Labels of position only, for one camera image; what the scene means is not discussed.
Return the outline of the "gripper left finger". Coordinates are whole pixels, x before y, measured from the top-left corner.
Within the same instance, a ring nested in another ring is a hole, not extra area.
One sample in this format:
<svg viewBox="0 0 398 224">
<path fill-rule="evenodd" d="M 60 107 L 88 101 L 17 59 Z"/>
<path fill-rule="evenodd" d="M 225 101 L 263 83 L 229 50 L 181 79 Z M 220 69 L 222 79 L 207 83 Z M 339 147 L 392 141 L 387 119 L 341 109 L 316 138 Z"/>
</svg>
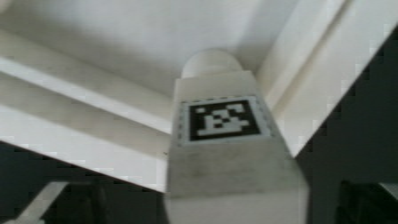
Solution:
<svg viewBox="0 0 398 224">
<path fill-rule="evenodd" d="M 104 191 L 95 182 L 49 182 L 10 224 L 108 224 Z"/>
</svg>

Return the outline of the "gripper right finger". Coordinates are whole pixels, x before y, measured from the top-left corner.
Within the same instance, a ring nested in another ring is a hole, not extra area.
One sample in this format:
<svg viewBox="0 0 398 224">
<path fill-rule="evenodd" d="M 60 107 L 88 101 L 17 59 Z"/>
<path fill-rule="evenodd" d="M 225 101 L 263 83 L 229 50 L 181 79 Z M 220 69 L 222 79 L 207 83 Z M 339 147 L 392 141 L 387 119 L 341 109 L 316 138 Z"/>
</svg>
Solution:
<svg viewBox="0 0 398 224">
<path fill-rule="evenodd" d="M 398 224 L 398 183 L 341 182 L 335 224 Z"/>
</svg>

